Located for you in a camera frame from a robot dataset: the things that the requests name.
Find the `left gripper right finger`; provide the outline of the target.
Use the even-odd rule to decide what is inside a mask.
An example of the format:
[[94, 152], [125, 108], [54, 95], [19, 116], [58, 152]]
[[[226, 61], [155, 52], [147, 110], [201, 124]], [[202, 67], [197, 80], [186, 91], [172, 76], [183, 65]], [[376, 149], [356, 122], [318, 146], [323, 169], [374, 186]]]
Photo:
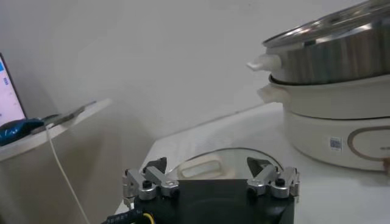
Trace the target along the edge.
[[247, 158], [253, 177], [247, 180], [247, 188], [257, 196], [271, 194], [274, 198], [298, 197], [300, 173], [295, 167], [281, 168], [266, 159]]

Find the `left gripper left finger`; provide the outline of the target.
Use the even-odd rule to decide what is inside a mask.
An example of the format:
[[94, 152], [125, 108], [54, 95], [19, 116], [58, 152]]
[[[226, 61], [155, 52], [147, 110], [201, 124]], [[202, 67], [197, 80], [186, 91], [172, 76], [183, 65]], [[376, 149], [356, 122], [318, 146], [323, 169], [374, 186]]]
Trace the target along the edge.
[[180, 185], [177, 180], [168, 178], [165, 174], [167, 157], [149, 161], [141, 170], [126, 169], [122, 176], [122, 194], [124, 200], [138, 197], [149, 201], [160, 194], [162, 197], [177, 198]]

